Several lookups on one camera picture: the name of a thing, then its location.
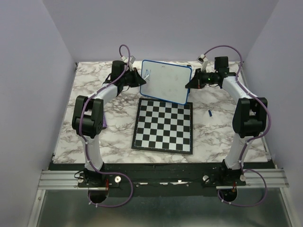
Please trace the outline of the blue framed whiteboard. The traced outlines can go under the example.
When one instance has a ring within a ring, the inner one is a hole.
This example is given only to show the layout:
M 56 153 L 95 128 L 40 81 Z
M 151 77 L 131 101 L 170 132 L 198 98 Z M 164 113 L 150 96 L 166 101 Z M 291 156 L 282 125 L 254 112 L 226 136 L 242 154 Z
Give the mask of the blue framed whiteboard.
M 141 76 L 144 79 L 147 75 L 150 77 L 140 87 L 141 95 L 180 105 L 187 103 L 189 89 L 185 85 L 191 80 L 190 66 L 143 60 Z

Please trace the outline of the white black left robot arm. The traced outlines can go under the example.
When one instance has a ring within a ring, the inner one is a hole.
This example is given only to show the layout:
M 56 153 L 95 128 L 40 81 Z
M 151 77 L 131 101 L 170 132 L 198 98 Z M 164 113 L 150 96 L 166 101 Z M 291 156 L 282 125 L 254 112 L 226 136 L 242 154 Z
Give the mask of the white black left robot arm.
M 133 62 L 131 57 L 113 61 L 111 72 L 101 88 L 90 96 L 76 98 L 71 124 L 82 142 L 85 155 L 84 170 L 74 176 L 79 183 L 89 180 L 95 187 L 103 183 L 108 185 L 106 177 L 113 175 L 124 177 L 133 185 L 125 174 L 102 171 L 104 161 L 99 145 L 99 134 L 106 128 L 104 105 L 121 94 L 124 87 L 140 87 L 146 84 Z

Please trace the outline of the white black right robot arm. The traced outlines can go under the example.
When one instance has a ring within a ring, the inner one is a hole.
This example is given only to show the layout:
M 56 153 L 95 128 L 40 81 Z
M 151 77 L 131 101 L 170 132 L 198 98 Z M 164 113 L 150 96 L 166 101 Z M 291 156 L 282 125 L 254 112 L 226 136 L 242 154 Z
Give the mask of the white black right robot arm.
M 216 57 L 214 72 L 207 72 L 208 59 L 204 54 L 197 61 L 202 65 L 195 70 L 186 84 L 189 89 L 202 89 L 206 85 L 218 85 L 237 103 L 232 119 L 234 138 L 227 157 L 222 161 L 215 180 L 229 185 L 243 176 L 243 162 L 253 140 L 262 133 L 267 124 L 267 99 L 258 98 L 243 86 L 237 73 L 229 69 L 228 57 Z

